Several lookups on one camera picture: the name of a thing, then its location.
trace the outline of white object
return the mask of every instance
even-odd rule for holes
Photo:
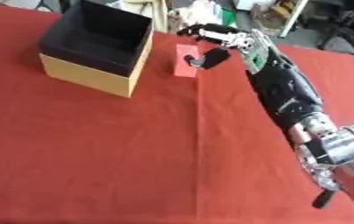
[[[280,37],[285,38],[287,37],[289,31],[291,30],[292,26],[296,22],[296,19],[301,15],[304,7],[306,7],[306,4],[309,2],[309,0],[299,0],[296,4],[296,7],[292,11],[291,16],[287,20],[287,23],[285,24],[284,28],[281,31]]]
[[[222,24],[221,6],[209,0],[197,0],[189,7],[174,10],[185,25]]]
[[[119,0],[107,5],[152,18],[156,31],[167,32],[167,6],[164,0]]]
[[[260,4],[262,6],[269,6],[274,3],[275,0],[233,0],[235,7],[241,11],[250,11],[254,4]]]
[[[34,10],[39,5],[40,1],[41,0],[8,0],[4,1],[3,4],[11,7]]]

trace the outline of small black object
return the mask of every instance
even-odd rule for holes
[[[186,60],[186,62],[189,64],[189,66],[191,66],[191,61],[194,60],[194,57],[191,56],[190,54],[184,56],[184,60]]]
[[[324,208],[328,204],[334,193],[335,192],[331,190],[323,190],[323,192],[319,194],[318,197],[316,197],[316,199],[314,200],[313,207],[317,209]]]
[[[187,63],[189,63],[190,66],[198,67],[201,69],[209,69],[227,60],[230,56],[230,53],[226,49],[218,47],[204,53],[204,55],[199,59],[195,59],[191,55],[184,56],[184,59]]]

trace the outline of floor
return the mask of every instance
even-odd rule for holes
[[[221,4],[225,8],[233,8],[231,0],[215,0],[218,4]],[[190,5],[194,0],[173,0],[173,7],[185,7]],[[250,30],[251,20],[247,12],[238,11],[236,14],[236,22],[240,29]],[[323,38],[323,33],[320,31],[298,29],[296,31],[290,32],[286,38],[275,38],[271,39],[275,44],[287,45],[287,46],[302,46],[308,48],[316,48],[316,44]],[[341,38],[335,38],[328,44],[328,51],[341,52],[341,53],[351,53],[351,46]]]

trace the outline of chair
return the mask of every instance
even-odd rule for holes
[[[340,37],[345,39],[354,49],[354,30],[351,29],[354,24],[354,0],[344,0],[338,15],[331,19],[331,23],[333,27],[317,48],[325,50],[326,45],[334,37]]]

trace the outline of red tablecloth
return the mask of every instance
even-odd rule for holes
[[[0,222],[354,223],[320,192],[259,104],[234,55],[173,77],[156,33],[130,100],[45,75],[40,35],[55,14],[0,6]],[[200,43],[201,50],[211,47]],[[354,123],[354,56],[284,46],[339,125]]]

